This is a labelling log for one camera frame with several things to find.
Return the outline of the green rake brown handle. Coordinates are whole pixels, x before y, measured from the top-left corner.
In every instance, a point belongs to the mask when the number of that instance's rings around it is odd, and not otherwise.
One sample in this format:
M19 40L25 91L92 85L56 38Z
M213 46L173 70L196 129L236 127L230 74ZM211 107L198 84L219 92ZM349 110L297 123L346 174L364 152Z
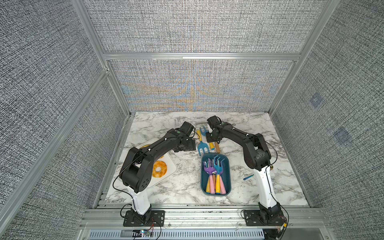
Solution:
M221 149L220 149L219 143L214 142L214 139L213 139L211 133L206 133L206 139L207 139L207 142L209 143L210 150L215 151L216 153L220 154Z

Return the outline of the purple rake pink handle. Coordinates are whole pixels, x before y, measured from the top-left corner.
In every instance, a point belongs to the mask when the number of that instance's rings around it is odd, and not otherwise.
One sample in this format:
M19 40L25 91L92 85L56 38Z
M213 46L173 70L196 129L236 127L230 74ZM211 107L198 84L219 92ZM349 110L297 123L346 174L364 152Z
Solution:
M211 195L214 195L216 193L215 191L215 181L213 178L213 174L215 172L215 168L213 165L213 161L211 159L207 159L207 161L204 162L204 170L208 174L208 178L210 178L210 189L211 189Z
M225 195L227 192L226 192L226 189L225 189L225 185L224 185L222 176L219 176L219 181L220 181L220 193L222 195Z

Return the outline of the teal storage box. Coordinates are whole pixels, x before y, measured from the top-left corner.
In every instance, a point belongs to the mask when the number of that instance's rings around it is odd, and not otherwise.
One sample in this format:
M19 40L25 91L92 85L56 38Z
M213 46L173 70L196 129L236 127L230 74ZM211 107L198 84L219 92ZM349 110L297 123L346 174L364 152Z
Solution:
M219 194L219 195L217 195L217 194L211 195L211 194L207 194L205 192L206 185L207 185L207 180L208 180L208 174L204 170L204 162L207 161L207 159L211 159L212 161L214 161L214 157L215 156L220 156L221 159L223 160L222 164L223 164L224 172L222 174L222 178L223 178L224 185L225 185L225 188L226 188L226 191L227 191L227 193L225 195L221 195L221 194ZM214 181L215 181L215 184L216 184L216 170L215 170L215 172L213 174L213 178L214 178ZM212 154L212 153L203 155L202 161L201 161L201 189L202 189L202 191L203 191L203 193L205 195L211 196L211 197L223 197L223 196L227 196L231 192L232 185L231 185L230 164L229 164L229 159L225 155L222 155L222 154Z

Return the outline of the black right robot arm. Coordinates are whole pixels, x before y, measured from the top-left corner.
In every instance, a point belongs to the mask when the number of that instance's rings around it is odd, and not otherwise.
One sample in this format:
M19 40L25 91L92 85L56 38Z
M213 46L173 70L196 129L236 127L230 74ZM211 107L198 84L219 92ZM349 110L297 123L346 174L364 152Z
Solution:
M217 142L227 138L243 148L246 165L254 171L259 192L259 208L267 215L275 217L281 211L276 200L270 175L271 153L262 134L249 134L223 122L219 117L207 119L211 132L206 134L207 141Z

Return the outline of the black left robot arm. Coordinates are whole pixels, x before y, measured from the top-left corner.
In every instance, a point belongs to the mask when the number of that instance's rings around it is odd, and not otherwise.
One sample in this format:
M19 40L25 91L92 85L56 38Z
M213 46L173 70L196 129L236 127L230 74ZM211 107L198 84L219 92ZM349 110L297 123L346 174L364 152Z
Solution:
M192 124L183 122L181 127L167 131L149 146L142 149L133 147L128 151L118 178L127 187L125 192L133 200L133 213L142 217L151 211L147 187L152 179L155 162L169 151L177 153L196 150L195 139L191 137L194 130Z

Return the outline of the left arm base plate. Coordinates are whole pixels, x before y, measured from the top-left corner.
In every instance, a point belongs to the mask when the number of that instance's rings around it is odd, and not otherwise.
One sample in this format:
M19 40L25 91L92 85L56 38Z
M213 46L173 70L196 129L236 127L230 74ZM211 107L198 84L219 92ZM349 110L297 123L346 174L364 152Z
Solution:
M144 215L139 215L134 210L126 212L123 226L124 227L144 227L151 226L163 227L165 221L165 211L148 210Z

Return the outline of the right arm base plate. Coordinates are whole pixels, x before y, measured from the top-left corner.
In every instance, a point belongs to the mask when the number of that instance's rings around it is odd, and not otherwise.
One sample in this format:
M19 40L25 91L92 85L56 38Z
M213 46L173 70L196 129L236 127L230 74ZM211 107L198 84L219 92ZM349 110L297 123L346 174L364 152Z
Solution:
M248 227L277 227L286 223L286 218L282 214L268 215L261 210L243 210L243 218Z

